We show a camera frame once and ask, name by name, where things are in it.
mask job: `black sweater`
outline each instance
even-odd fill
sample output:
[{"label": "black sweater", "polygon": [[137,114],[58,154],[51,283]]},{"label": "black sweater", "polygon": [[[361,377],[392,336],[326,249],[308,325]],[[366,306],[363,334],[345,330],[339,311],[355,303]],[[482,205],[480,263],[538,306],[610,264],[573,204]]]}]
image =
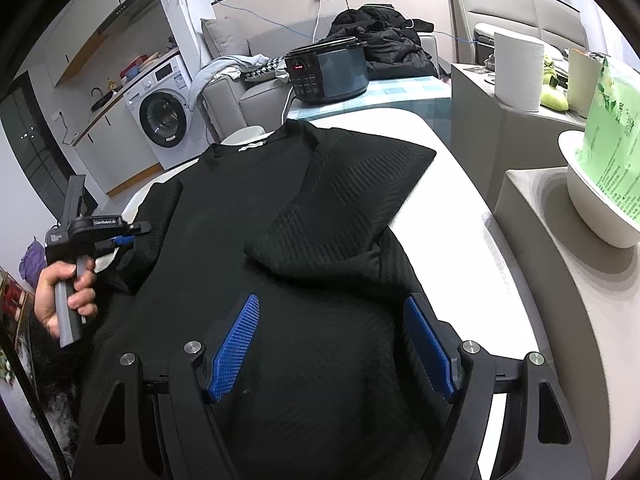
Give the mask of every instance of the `black sweater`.
[{"label": "black sweater", "polygon": [[402,329],[422,289],[388,224],[435,153],[301,121],[260,144],[212,145],[149,193],[156,238],[102,273],[78,345],[80,432],[120,355],[163,375],[248,292],[258,329],[212,406],[241,478],[418,479],[448,406]]}]

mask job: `washing machine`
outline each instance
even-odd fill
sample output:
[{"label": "washing machine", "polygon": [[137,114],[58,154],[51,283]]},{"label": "washing machine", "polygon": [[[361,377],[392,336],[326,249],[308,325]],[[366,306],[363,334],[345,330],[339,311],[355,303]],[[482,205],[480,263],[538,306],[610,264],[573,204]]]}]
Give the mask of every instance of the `washing machine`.
[{"label": "washing machine", "polygon": [[178,54],[146,74],[124,94],[127,106],[166,170],[209,147],[207,127],[197,108],[187,108],[191,78]]}]

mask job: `finger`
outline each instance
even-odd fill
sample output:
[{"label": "finger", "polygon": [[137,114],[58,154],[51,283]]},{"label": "finger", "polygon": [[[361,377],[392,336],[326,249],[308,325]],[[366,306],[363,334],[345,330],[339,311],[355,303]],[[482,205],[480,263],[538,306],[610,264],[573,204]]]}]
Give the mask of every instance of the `finger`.
[{"label": "finger", "polygon": [[69,308],[77,310],[81,306],[85,306],[89,303],[93,303],[95,300],[95,291],[92,288],[84,288],[83,290],[76,292],[69,296],[67,304]]},{"label": "finger", "polygon": [[51,334],[51,336],[55,339],[60,339],[60,328],[58,327],[58,317],[57,316],[53,316],[50,319],[48,319],[45,323],[44,326],[46,327],[46,329],[49,331],[49,333]]},{"label": "finger", "polygon": [[74,281],[75,290],[83,290],[84,288],[90,288],[96,280],[96,275],[91,270],[86,270],[82,276]]},{"label": "finger", "polygon": [[89,303],[88,305],[85,306],[81,306],[78,309],[78,314],[80,314],[80,316],[95,316],[96,314],[98,314],[98,307],[96,306],[95,303]]},{"label": "finger", "polygon": [[42,269],[40,277],[38,279],[38,285],[42,286],[54,286],[57,282],[62,280],[68,280],[76,272],[76,266],[74,264],[68,264],[65,262],[55,262],[49,267]]}]

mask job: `light blue cloth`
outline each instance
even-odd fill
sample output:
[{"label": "light blue cloth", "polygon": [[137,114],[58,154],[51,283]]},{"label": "light blue cloth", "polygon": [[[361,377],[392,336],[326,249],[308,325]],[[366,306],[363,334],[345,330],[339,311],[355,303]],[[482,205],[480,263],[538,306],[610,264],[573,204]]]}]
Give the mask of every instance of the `light blue cloth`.
[{"label": "light blue cloth", "polygon": [[267,64],[269,58],[258,54],[257,56],[221,56],[209,61],[200,71],[196,74],[191,82],[189,88],[189,97],[187,99],[187,106],[192,112],[196,109],[196,102],[200,92],[204,90],[204,87],[208,85],[215,75],[223,68],[228,66],[237,66],[240,72],[251,72]]},{"label": "light blue cloth", "polygon": [[450,148],[451,86],[433,76],[370,81],[363,94],[327,105],[307,105],[294,99],[287,118],[313,121],[368,108],[400,108],[413,112]]}]

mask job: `white bowl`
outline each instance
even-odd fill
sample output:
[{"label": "white bowl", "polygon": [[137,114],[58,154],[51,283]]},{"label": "white bowl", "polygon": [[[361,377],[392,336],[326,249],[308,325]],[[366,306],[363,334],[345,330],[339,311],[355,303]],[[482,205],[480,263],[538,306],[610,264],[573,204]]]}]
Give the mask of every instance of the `white bowl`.
[{"label": "white bowl", "polygon": [[629,218],[595,185],[578,165],[584,132],[570,130],[558,137],[560,151],[567,161],[566,184],[575,210],[585,224],[607,244],[626,249],[640,242],[640,224]]}]

